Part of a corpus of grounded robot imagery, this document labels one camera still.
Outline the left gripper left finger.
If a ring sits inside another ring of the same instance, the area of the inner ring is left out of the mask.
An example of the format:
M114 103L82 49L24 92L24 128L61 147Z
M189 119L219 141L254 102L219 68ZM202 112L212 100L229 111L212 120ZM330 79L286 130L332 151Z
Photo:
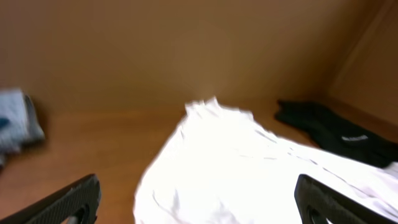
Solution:
M86 175L36 203L1 220L1 224L94 224L101 201L95 174Z

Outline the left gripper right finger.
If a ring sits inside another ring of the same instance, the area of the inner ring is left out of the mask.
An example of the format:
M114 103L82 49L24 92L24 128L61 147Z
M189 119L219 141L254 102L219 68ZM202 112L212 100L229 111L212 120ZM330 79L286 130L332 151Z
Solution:
M297 179L294 197L303 224L395 224L305 174Z

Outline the white t-shirt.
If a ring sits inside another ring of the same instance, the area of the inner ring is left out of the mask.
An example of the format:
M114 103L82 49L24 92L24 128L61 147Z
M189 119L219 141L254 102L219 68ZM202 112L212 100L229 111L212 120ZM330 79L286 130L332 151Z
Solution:
M300 223L302 174L397 221L397 177L264 129L250 111L191 101L134 196L136 223Z

